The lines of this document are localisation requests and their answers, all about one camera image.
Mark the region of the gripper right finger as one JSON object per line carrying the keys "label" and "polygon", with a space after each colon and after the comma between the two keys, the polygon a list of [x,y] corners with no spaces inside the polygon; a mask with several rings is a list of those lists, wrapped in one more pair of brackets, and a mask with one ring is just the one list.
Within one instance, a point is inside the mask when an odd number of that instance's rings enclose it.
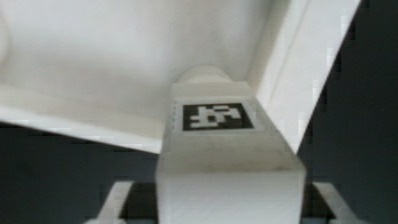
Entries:
{"label": "gripper right finger", "polygon": [[358,217],[331,182],[306,185],[302,224],[372,224]]}

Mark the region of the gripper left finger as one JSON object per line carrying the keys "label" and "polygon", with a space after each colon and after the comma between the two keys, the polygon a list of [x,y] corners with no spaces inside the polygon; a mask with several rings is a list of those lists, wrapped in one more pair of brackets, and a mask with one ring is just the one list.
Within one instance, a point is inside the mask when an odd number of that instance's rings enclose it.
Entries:
{"label": "gripper left finger", "polygon": [[153,182],[114,183],[98,215],[82,224],[159,224]]}

